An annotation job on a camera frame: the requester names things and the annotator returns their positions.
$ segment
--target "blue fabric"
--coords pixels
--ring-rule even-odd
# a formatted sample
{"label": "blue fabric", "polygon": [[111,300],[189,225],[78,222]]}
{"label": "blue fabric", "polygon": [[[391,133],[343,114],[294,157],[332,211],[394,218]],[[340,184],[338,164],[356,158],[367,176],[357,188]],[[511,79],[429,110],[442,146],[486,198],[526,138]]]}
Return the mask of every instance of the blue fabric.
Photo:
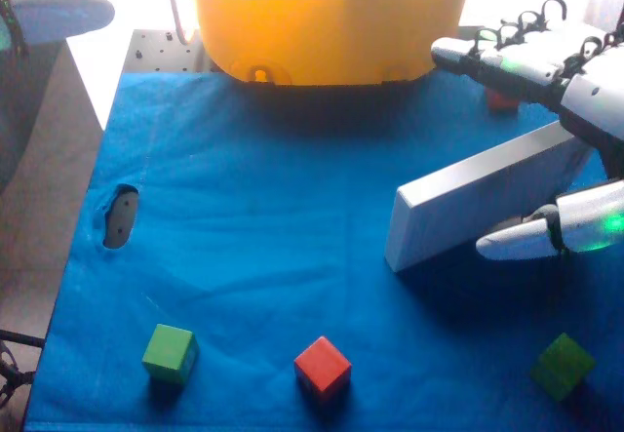
{"label": "blue fabric", "polygon": [[[25,429],[624,430],[621,247],[503,264],[469,243],[400,276],[383,258],[398,185],[554,120],[491,116],[483,88],[444,73],[316,90],[125,75]],[[602,178],[595,157],[575,185]],[[111,251],[120,184],[138,213]],[[177,394],[140,363],[157,323],[199,341]],[[528,371],[562,332],[598,366],[558,405]],[[321,334],[353,364],[325,412],[293,374]]]}

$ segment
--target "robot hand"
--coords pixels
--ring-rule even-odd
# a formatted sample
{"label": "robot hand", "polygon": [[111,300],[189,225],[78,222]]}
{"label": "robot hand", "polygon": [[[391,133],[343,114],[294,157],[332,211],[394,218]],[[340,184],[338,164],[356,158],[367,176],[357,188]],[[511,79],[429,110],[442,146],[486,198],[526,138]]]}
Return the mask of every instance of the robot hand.
{"label": "robot hand", "polygon": [[114,16],[108,0],[0,0],[0,50],[24,56],[28,45],[100,29]]}
{"label": "robot hand", "polygon": [[[548,5],[562,17],[547,20]],[[596,147],[611,182],[559,196],[531,216],[505,221],[477,242],[490,259],[529,259],[587,252],[624,240],[624,24],[612,33],[566,23],[566,3],[521,13],[474,42],[444,38],[434,62],[496,91],[545,105],[564,128]]]}

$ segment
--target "tiled floor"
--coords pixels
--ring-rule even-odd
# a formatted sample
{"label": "tiled floor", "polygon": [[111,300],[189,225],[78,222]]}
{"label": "tiled floor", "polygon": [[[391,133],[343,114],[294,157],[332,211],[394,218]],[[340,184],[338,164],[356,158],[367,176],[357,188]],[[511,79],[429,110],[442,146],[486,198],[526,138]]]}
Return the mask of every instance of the tiled floor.
{"label": "tiled floor", "polygon": [[[0,195],[0,328],[44,336],[101,128],[67,47],[58,55],[30,142]],[[39,350],[7,344],[22,371]],[[0,431],[20,430],[23,387],[0,411]]]}

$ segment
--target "toy block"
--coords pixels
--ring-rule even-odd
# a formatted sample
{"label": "toy block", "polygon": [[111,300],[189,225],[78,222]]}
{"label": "toy block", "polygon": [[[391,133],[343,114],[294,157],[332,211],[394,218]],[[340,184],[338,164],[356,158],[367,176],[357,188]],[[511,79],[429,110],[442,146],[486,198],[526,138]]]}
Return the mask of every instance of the toy block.
{"label": "toy block", "polygon": [[492,89],[486,89],[487,107],[493,112],[504,110],[518,110],[520,101],[514,98],[507,98]]}
{"label": "toy block", "polygon": [[351,363],[324,336],[294,360],[294,371],[301,383],[325,403],[351,378]]}
{"label": "toy block", "polygon": [[198,354],[199,345],[192,332],[157,325],[142,363],[152,378],[183,385]]}
{"label": "toy block", "polygon": [[562,334],[539,356],[530,377],[555,401],[561,401],[595,365],[592,356],[567,334]]}

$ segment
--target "yellow bucket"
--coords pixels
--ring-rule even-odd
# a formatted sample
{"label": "yellow bucket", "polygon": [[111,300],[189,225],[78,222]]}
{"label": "yellow bucket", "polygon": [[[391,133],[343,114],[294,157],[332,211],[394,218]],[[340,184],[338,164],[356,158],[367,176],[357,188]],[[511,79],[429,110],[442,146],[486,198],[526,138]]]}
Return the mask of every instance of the yellow bucket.
{"label": "yellow bucket", "polygon": [[204,48],[246,82],[366,85],[433,68],[465,0],[195,0]]}

